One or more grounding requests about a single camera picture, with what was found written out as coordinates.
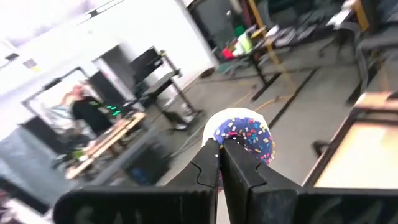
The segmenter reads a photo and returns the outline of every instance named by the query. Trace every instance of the man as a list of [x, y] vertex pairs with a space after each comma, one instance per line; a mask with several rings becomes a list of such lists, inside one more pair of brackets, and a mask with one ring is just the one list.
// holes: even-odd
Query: man
[[72, 95], [74, 97], [74, 102], [72, 104], [72, 115], [75, 120], [76, 132], [81, 132], [77, 121], [82, 120], [97, 136], [100, 136], [112, 127], [112, 122], [101, 111], [106, 109], [98, 100], [92, 96], [84, 96], [83, 94], [84, 91], [81, 85], [73, 87]]

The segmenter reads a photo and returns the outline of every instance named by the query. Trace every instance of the equipment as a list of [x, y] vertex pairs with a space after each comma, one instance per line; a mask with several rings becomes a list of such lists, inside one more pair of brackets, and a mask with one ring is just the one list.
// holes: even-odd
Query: equipment
[[[137, 98], [140, 102], [146, 100], [153, 101], [156, 108], [166, 117], [167, 121], [172, 125], [172, 128], [170, 130], [188, 131], [189, 126], [193, 123], [193, 120], [198, 115], [202, 114], [203, 110], [198, 110], [194, 108], [185, 97], [185, 95], [182, 93], [180, 87], [173, 80], [174, 76], [178, 75], [179, 77], [181, 77], [182, 74], [180, 70], [177, 69], [168, 58], [165, 51], [161, 50], [158, 54], [156, 49], [154, 47], [151, 47], [149, 50], [145, 51], [142, 55], [140, 55], [133, 62], [131, 62], [130, 66], [133, 68], [133, 70], [134, 68], [136, 68], [136, 73], [134, 74], [134, 76], [140, 84], [144, 83], [145, 77], [147, 77], [150, 73], [154, 72], [157, 68], [163, 65], [163, 60], [165, 60], [165, 62], [172, 69], [172, 71], [165, 74], [161, 79], [159, 79], [145, 92], [143, 92], [141, 96], [137, 96]], [[182, 117], [176, 112], [166, 111], [165, 109], [163, 109], [163, 106], [157, 102], [158, 96], [169, 86], [173, 86], [174, 90], [177, 91], [178, 96], [181, 97], [183, 103], [187, 106], [189, 116]]]

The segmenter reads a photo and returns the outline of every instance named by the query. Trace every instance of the black chair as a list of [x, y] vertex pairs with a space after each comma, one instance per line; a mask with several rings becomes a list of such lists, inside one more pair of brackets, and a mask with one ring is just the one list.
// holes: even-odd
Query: black chair
[[[314, 0], [262, 0], [258, 3], [261, 20], [265, 27], [276, 30], [268, 39], [273, 40], [274, 48], [296, 47], [308, 44], [316, 40], [328, 37], [333, 29], [326, 26], [326, 22], [336, 14], [341, 6], [340, 0], [328, 1], [323, 4], [315, 4]], [[274, 20], [274, 14], [282, 10], [290, 9], [291, 18], [279, 22]], [[260, 64], [268, 59], [264, 55]]]
[[[188, 131], [189, 125], [192, 121], [203, 112], [203, 110], [198, 110], [192, 106], [185, 95], [182, 93], [178, 85], [173, 81], [173, 77], [178, 75], [182, 76], [180, 70], [175, 67], [171, 60], [166, 55], [165, 51], [162, 50], [160, 53], [156, 51], [154, 47], [146, 50], [143, 54], [138, 56], [134, 61], [130, 63], [131, 68], [134, 70], [134, 77], [137, 83], [144, 83], [146, 77], [148, 77], [152, 72], [158, 69], [161, 65], [166, 64], [172, 69], [168, 74], [165, 74], [160, 80], [150, 86], [141, 96], [137, 96], [139, 101], [151, 100], [154, 102], [156, 108], [166, 117], [167, 121], [172, 125], [174, 131]], [[163, 106], [157, 102], [158, 96], [166, 90], [169, 86], [173, 86], [177, 91], [179, 97], [188, 106], [189, 114], [192, 119], [183, 119], [180, 115], [175, 112], [166, 111]]]
[[[361, 0], [368, 28], [356, 46], [357, 54], [370, 55], [372, 50], [385, 51], [398, 47], [398, 2], [391, 0]], [[363, 93], [376, 72], [371, 57], [362, 57], [359, 72], [362, 77], [360, 93]]]

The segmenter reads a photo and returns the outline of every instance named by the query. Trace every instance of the window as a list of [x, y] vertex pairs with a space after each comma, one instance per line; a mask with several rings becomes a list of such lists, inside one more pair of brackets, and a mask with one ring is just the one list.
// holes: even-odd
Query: window
[[112, 0], [1, 0], [0, 31], [19, 47]]

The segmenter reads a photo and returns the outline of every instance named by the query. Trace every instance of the chair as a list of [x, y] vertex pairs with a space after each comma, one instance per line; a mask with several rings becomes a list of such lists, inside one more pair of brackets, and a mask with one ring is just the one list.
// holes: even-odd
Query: chair
[[[273, 40], [275, 51], [284, 53], [290, 50], [289, 47], [315, 41], [313, 33], [316, 31], [319, 31], [316, 34], [318, 39], [326, 37], [329, 32], [325, 31], [329, 29], [323, 26], [323, 22], [338, 12], [337, 6], [340, 4], [336, 3], [327, 2], [327, 5], [316, 5], [314, 0], [262, 0], [258, 3], [257, 9], [261, 20], [269, 30], [268, 34], [272, 33], [268, 38]], [[282, 10], [292, 10], [289, 13], [292, 14], [290, 20], [282, 21], [282, 23], [274, 21], [273, 14]], [[268, 59], [268, 54], [263, 55], [259, 64], [263, 64]]]
[[398, 47], [398, 2], [391, 0], [360, 0], [369, 24], [356, 44], [359, 55], [358, 67], [361, 75], [359, 94], [363, 93], [375, 74], [369, 75], [373, 62], [369, 55], [372, 50], [385, 51]]

